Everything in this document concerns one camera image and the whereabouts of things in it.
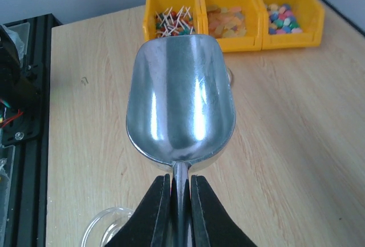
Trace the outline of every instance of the wooden table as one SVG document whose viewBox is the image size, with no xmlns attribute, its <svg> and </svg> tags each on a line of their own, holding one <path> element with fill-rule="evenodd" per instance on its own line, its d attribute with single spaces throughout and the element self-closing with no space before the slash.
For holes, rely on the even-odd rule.
<svg viewBox="0 0 365 247">
<path fill-rule="evenodd" d="M 98 212 L 135 209 L 164 172 L 125 113 L 144 6 L 53 29 L 47 246 L 77 246 Z M 235 133 L 206 176 L 263 246 L 364 246 L 365 39 L 326 8 L 318 48 L 226 54 Z"/>
</svg>

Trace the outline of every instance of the glass bowl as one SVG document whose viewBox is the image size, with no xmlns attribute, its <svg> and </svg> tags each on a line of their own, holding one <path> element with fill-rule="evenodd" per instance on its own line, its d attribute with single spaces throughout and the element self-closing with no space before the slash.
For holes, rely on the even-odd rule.
<svg viewBox="0 0 365 247">
<path fill-rule="evenodd" d="M 133 211 L 113 207 L 101 211 L 89 223 L 81 240 L 81 247 L 104 247 L 127 223 Z"/>
</svg>

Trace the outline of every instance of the metal scoop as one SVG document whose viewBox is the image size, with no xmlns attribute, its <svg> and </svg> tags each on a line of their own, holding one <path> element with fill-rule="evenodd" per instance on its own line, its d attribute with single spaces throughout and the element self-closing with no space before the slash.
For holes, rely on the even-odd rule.
<svg viewBox="0 0 365 247">
<path fill-rule="evenodd" d="M 218 157 L 235 123 L 223 54 L 214 38 L 167 37 L 141 46 L 133 68 L 127 132 L 139 152 L 173 171 L 175 246 L 189 245 L 188 171 Z"/>
</svg>

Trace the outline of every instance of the colorful candy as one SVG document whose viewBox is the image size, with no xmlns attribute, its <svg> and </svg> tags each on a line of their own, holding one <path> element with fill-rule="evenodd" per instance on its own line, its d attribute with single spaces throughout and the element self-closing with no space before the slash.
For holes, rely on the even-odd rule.
<svg viewBox="0 0 365 247">
<path fill-rule="evenodd" d="M 265 5 L 269 14 L 269 34 L 302 33 L 297 19 L 289 4 L 278 6 L 276 3 Z"/>
<path fill-rule="evenodd" d="M 195 34 L 190 7 L 183 6 L 178 12 L 167 8 L 162 13 L 156 12 L 155 19 L 156 38 Z"/>
<path fill-rule="evenodd" d="M 234 38 L 246 35 L 245 16 L 240 6 L 231 8 L 210 5 L 206 7 L 209 35 L 219 38 Z"/>
</svg>

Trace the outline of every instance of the green candy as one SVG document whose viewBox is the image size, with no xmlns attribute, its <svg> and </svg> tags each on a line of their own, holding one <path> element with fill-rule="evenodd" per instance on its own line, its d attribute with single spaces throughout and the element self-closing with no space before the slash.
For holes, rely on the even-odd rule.
<svg viewBox="0 0 365 247">
<path fill-rule="evenodd" d="M 291 22 L 289 24 L 290 29 L 297 29 L 299 27 L 299 23 L 297 22 Z"/>
<path fill-rule="evenodd" d="M 280 20 L 280 19 L 277 19 L 274 21 L 274 24 L 276 24 L 276 26 L 281 29 L 284 25 L 284 21 L 283 20 Z"/>
</svg>

